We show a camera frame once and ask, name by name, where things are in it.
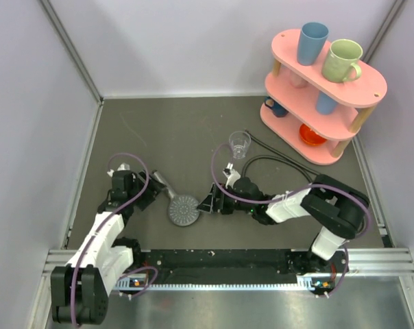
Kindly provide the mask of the grey shower head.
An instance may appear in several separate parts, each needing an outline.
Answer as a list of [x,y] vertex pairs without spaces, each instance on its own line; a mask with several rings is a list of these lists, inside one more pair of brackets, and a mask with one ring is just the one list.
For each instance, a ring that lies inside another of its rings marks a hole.
[[176,193],[158,171],[153,171],[152,176],[165,186],[165,191],[170,199],[167,211],[170,221],[179,227],[186,227],[194,224],[200,216],[200,211],[197,209],[199,202],[196,198],[191,195],[181,195]]

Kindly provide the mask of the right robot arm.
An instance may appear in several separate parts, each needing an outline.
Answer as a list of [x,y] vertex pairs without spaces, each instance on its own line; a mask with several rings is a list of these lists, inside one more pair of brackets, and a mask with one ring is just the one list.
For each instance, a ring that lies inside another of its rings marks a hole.
[[230,215],[243,211],[257,222],[272,226],[301,217],[312,217],[321,230],[308,253],[308,264],[323,271],[335,252],[369,228],[369,199],[354,188],[324,174],[304,188],[280,195],[263,193],[248,177],[228,171],[227,182],[215,181],[208,196],[197,205],[202,212]]

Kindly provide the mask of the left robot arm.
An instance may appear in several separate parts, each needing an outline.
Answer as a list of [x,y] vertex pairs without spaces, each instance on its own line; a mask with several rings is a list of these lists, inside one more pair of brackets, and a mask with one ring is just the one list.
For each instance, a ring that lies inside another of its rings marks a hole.
[[145,210],[166,186],[125,164],[108,175],[111,187],[97,208],[92,228],[76,253],[50,275],[52,319],[60,324],[101,324],[119,278],[143,264],[138,241],[119,235],[134,211]]

